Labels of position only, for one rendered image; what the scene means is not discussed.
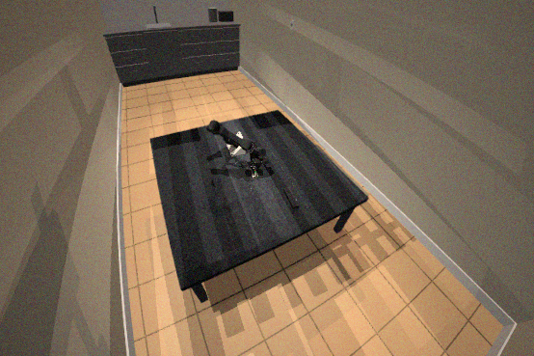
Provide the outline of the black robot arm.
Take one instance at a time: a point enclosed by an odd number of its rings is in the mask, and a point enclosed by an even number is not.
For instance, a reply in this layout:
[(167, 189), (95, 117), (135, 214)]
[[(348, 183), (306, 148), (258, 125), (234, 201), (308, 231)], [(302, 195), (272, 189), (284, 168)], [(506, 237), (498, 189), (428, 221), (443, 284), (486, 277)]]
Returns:
[(248, 151), (250, 154), (258, 155), (258, 157), (252, 157), (251, 159), (254, 166), (260, 166), (260, 164), (263, 163), (263, 158), (259, 158), (259, 156), (263, 157), (266, 154), (266, 150), (264, 148), (258, 147), (255, 141), (251, 139), (240, 138), (239, 136), (228, 131), (225, 127), (222, 126), (221, 123), (219, 123), (219, 121), (216, 120), (211, 120), (207, 129), (215, 135), (221, 135), (225, 143), (233, 145), (236, 148), (238, 148), (239, 146), (244, 151), (250, 150)]

